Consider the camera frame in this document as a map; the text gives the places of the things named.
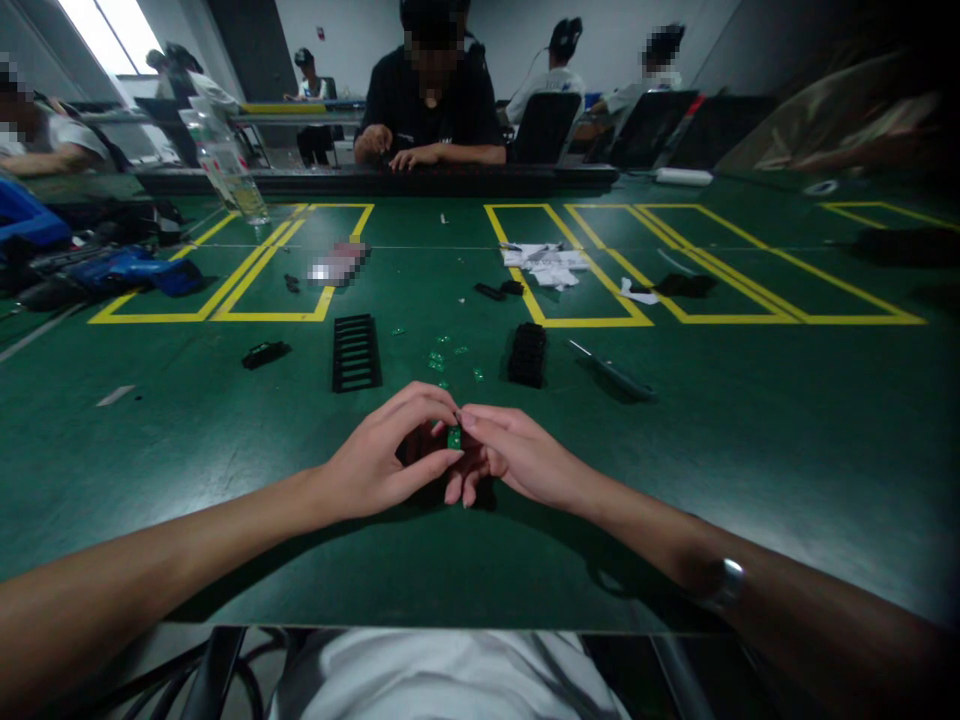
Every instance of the window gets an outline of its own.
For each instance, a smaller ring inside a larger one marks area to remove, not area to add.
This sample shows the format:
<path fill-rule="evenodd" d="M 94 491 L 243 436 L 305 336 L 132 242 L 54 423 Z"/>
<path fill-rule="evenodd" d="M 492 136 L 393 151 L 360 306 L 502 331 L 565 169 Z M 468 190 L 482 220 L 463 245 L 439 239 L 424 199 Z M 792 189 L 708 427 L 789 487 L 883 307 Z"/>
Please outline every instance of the window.
<path fill-rule="evenodd" d="M 156 75 L 147 53 L 160 43 L 137 0 L 60 0 L 90 52 L 114 75 Z"/>

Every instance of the seated worker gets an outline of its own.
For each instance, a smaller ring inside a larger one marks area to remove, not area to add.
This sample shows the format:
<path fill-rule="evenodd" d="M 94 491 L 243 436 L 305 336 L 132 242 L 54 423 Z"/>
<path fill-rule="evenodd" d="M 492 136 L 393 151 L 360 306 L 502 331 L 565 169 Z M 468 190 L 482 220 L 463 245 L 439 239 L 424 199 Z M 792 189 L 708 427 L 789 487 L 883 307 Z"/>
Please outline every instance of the seated worker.
<path fill-rule="evenodd" d="M 404 44 L 373 69 L 358 163 L 388 153 L 394 170 L 507 161 L 489 80 L 465 62 L 463 0 L 401 0 Z"/>
<path fill-rule="evenodd" d="M 204 75 L 203 67 L 183 45 L 167 43 L 166 53 L 151 50 L 147 64 L 160 74 L 157 100 L 189 100 L 199 95 L 221 119 L 240 112 L 236 98 Z"/>
<path fill-rule="evenodd" d="M 446 447 L 454 425 L 462 450 Z M 597 472 L 520 410 L 458 408 L 446 390 L 412 383 L 320 467 L 0 585 L 0 644 L 16 658 L 0 664 L 0 717 L 31 716 L 261 553 L 384 512 L 448 471 L 448 505 L 471 507 L 478 481 L 499 477 L 597 525 L 639 556 L 638 571 L 642 558 L 841 716 L 943 715 L 922 710 L 941 691 L 925 683 L 938 661 L 955 667 L 953 636 Z M 687 600 L 678 592 L 676 602 Z M 629 717 L 573 633 L 357 629 L 322 639 L 308 640 L 281 680 L 271 718 Z"/>
<path fill-rule="evenodd" d="M 331 99 L 327 81 L 317 76 L 317 65 L 311 53 L 306 48 L 297 50 L 293 56 L 293 64 L 303 73 L 303 84 L 299 95 L 284 95 L 284 100 L 305 102 L 306 100 Z M 329 165 L 327 151 L 333 149 L 333 135 L 329 126 L 311 125 L 297 133 L 297 147 L 304 167 L 311 165 Z"/>
<path fill-rule="evenodd" d="M 0 70 L 0 169 L 17 178 L 109 169 L 110 153 L 87 126 L 36 102 Z"/>
<path fill-rule="evenodd" d="M 536 93 L 575 92 L 583 99 L 587 86 L 579 75 L 567 67 L 570 58 L 577 51 L 577 42 L 582 34 L 583 23 L 580 18 L 564 19 L 557 23 L 553 29 L 553 37 L 550 38 L 550 70 L 531 80 L 507 105 L 504 113 L 511 125 L 520 124 L 527 103 Z"/>
<path fill-rule="evenodd" d="M 303 82 L 300 85 L 299 95 L 284 95 L 284 100 L 303 102 L 304 100 L 330 99 L 327 81 L 317 76 L 317 63 L 312 52 L 306 48 L 300 48 L 293 56 L 293 64 L 300 68 Z"/>
<path fill-rule="evenodd" d="M 673 60 L 680 49 L 680 42 L 686 28 L 679 23 L 667 25 L 659 32 L 654 33 L 643 52 L 643 75 L 639 82 L 631 83 L 627 87 L 617 90 L 603 98 L 590 108 L 594 115 L 613 115 L 625 110 L 630 111 L 640 100 L 640 97 L 651 90 L 680 90 L 682 80 L 680 73 L 673 67 Z"/>

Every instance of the screwdriver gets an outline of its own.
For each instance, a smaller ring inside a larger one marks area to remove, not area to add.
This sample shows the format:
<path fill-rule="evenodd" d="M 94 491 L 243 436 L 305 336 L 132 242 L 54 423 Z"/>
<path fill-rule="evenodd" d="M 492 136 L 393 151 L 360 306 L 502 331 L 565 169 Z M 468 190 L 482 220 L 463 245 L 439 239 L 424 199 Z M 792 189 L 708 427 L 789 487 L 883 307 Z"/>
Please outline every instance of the screwdriver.
<path fill-rule="evenodd" d="M 631 397 L 636 398 L 637 400 L 646 400 L 648 402 L 657 399 L 656 391 L 649 385 L 638 383 L 629 375 L 626 375 L 618 370 L 609 360 L 604 360 L 603 358 L 594 355 L 592 352 L 587 350 L 582 345 L 578 345 L 573 340 L 567 339 L 567 342 L 590 358 L 600 372 L 610 378 L 621 390 L 626 392 Z"/>

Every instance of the blue power drill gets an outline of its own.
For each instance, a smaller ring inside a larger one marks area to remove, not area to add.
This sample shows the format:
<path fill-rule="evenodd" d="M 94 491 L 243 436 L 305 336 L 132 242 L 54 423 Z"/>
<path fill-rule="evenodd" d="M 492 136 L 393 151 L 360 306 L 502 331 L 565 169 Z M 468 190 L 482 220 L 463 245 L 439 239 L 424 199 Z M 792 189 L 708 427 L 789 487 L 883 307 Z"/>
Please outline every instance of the blue power drill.
<path fill-rule="evenodd" d="M 142 245 L 47 256 L 30 263 L 30 270 L 44 280 L 20 293 L 17 302 L 35 312 L 150 286 L 164 295 L 179 297 L 200 289 L 204 282 L 203 274 L 190 260 L 157 260 Z"/>

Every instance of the hand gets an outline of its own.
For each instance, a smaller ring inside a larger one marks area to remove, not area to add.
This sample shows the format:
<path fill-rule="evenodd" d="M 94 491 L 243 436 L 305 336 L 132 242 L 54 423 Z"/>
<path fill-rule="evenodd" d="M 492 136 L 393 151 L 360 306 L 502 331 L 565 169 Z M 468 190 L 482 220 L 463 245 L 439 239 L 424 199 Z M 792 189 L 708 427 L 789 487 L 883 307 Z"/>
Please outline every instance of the hand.
<path fill-rule="evenodd" d="M 357 139 L 357 145 L 375 155 L 382 155 L 393 145 L 393 132 L 386 125 L 371 125 Z"/>
<path fill-rule="evenodd" d="M 417 451 L 429 444 L 425 439 L 437 439 L 447 426 L 457 424 L 456 411 L 446 390 L 411 383 L 368 415 L 326 465 L 305 470 L 291 480 L 299 478 L 306 496 L 316 498 L 316 507 L 310 511 L 330 524 L 383 512 L 436 480 L 463 457 L 460 450 Z M 397 449 L 405 440 L 409 453 L 405 459 L 415 460 L 408 467 L 397 458 Z"/>
<path fill-rule="evenodd" d="M 440 143 L 434 143 L 412 150 L 401 150 L 390 161 L 390 168 L 396 172 L 397 170 L 413 170 L 417 165 L 436 165 L 440 162 L 442 147 Z"/>
<path fill-rule="evenodd" d="M 460 412 L 466 454 L 450 473 L 444 500 L 464 507 L 477 499 L 477 483 L 499 477 L 524 497 L 586 515 L 617 483 L 575 457 L 520 410 L 466 405 Z"/>

